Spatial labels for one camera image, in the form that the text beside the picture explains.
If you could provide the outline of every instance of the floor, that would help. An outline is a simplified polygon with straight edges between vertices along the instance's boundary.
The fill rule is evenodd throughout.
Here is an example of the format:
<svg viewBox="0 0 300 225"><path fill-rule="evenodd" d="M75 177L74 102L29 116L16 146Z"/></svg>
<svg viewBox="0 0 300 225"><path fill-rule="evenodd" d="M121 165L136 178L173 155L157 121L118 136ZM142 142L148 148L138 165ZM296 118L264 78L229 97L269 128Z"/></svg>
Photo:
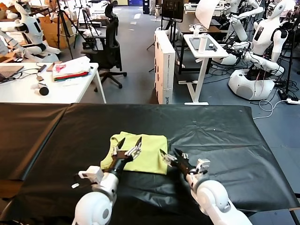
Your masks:
<svg viewBox="0 0 300 225"><path fill-rule="evenodd" d="M148 71L154 68L154 48L148 51L146 48L153 43L154 30L160 26L160 21L154 16L143 15L141 7L117 7L114 12L119 17L119 32L117 40L121 46L123 71L127 71L128 76L119 76L117 79L123 84L122 89L110 80L103 84L107 102L132 103L132 104L157 104L154 89L154 72ZM136 14L140 14L139 19L134 19ZM72 49L75 57L82 56L81 41L75 49ZM60 57L66 61L70 59L68 50L64 50ZM185 52L184 64L192 65L195 59L189 51ZM293 60L291 79L300 83L300 75L296 71L300 70L299 60ZM186 80L187 77L197 76L197 74L183 74L178 79ZM205 82L216 81L227 78L229 75L217 76L208 75ZM259 106L250 104L249 101L235 96L227 86L228 79L203 85L200 101L207 101L210 105L246 105L252 108L253 117L268 115ZM93 84L87 90L82 102L102 103L99 93L93 91ZM277 93L272 103L279 101ZM189 101L189 92L186 86L177 85L174 82L173 103L183 104ZM300 193L300 106L286 105L279 103L273 115L267 119L255 120L263 137L271 148L274 156L280 164L294 192ZM278 210L270 212L256 213L251 216L254 225L293 225L293 220L288 210Z"/></svg>

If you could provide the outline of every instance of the white robot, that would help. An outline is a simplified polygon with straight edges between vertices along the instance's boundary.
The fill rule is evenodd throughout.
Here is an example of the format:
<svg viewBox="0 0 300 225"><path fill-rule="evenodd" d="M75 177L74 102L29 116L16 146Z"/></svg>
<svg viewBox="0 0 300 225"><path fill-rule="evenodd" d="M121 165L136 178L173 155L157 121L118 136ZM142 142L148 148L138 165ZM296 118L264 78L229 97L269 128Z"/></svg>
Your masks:
<svg viewBox="0 0 300 225"><path fill-rule="evenodd" d="M30 17L21 4L21 2L15 2L15 8L21 14L21 19L15 20L14 27L1 28L0 35L4 37L10 47L14 48L14 52L21 54L22 57L35 62L58 61L56 54L59 54L60 50L43 42L43 32L39 19ZM20 46L16 40L6 34L6 32L15 31L23 33L31 44Z"/></svg>
<svg viewBox="0 0 300 225"><path fill-rule="evenodd" d="M246 215L237 210L230 201L225 187L216 180L210 180L209 160L198 159L198 165L192 166L188 162L188 155L180 150L175 149L175 157L162 150L160 153L169 166L181 170L201 212L209 216L214 225L252 225Z"/></svg>
<svg viewBox="0 0 300 225"><path fill-rule="evenodd" d="M288 37L287 30L281 28L279 17L285 8L285 0L275 0L269 4L267 19L254 23L255 34L253 42L234 43L232 49L244 50L243 60L250 61L261 69L255 80L245 77L248 69L235 70L229 80L230 89L238 96L248 100L266 99L271 93L274 82L266 79L269 75L282 75L284 68L277 64L284 42ZM263 57L266 49L273 43L271 59Z"/></svg>
<svg viewBox="0 0 300 225"><path fill-rule="evenodd" d="M248 36L241 20L262 13L264 9L256 0L229 0L229 3L230 7L224 11L225 14L228 14L227 20L230 23L225 40L228 42L230 38L234 38L232 34L235 32L240 41L246 41ZM252 7L252 10L239 14L242 7L248 8L249 6ZM235 65L238 59L237 55L229 54L226 58L214 58L213 60L223 65Z"/></svg>
<svg viewBox="0 0 300 225"><path fill-rule="evenodd" d="M106 225L109 223L113 205L117 199L117 187L126 163L133 161L141 153L142 137L128 151L120 150L125 138L113 148L112 163L102 172L99 166L90 166L78 173L80 178L92 182L92 192L84 195L76 205L72 225Z"/></svg>
<svg viewBox="0 0 300 225"><path fill-rule="evenodd" d="M230 16L229 16L230 26L229 26L227 36L231 35L231 33L235 31L240 41L246 41L248 36L244 30L243 25L241 24L241 20L262 13L263 7L260 7L256 0L245 0L243 2L241 0L229 0L229 2L230 2ZM241 4L245 8L251 6L253 9L239 14Z"/></svg>

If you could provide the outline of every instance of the laptop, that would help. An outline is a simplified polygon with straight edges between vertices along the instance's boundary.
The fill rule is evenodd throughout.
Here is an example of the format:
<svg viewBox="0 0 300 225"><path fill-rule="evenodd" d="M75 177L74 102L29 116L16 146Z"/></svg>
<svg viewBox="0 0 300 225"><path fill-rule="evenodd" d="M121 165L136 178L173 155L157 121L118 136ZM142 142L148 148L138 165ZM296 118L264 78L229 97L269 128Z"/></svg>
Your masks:
<svg viewBox="0 0 300 225"><path fill-rule="evenodd" d="M4 66L0 67L0 82L17 74L24 66Z"/></svg>

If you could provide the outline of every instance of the folded towel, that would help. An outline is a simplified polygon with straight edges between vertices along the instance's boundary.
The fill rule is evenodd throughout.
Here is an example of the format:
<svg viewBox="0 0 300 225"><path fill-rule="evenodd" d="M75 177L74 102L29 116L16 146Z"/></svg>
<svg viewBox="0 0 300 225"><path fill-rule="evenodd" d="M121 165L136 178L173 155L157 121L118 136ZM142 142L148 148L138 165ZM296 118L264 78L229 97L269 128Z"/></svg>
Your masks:
<svg viewBox="0 0 300 225"><path fill-rule="evenodd" d="M167 173L167 164L163 161L159 149L168 152L167 138L163 135L134 135L127 132L121 132L118 135L113 135L110 139L111 145L105 159L100 163L101 169L109 168L112 159L113 147L125 138L125 142L121 150L127 151L135 146L137 140L142 137L142 146L140 155L130 163L127 163L124 170L138 171L146 173Z"/></svg>

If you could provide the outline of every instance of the power strip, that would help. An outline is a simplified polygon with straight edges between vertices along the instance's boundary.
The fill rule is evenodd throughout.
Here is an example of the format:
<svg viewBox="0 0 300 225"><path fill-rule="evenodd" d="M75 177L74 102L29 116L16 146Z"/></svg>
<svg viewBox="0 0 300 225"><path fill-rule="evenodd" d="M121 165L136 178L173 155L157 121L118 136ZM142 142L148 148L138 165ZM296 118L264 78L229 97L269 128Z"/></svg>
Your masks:
<svg viewBox="0 0 300 225"><path fill-rule="evenodd" d="M293 101L293 100L291 100L290 98L287 98L286 100L287 100L287 103L288 103L288 104L300 105L300 100L298 100L298 101Z"/></svg>

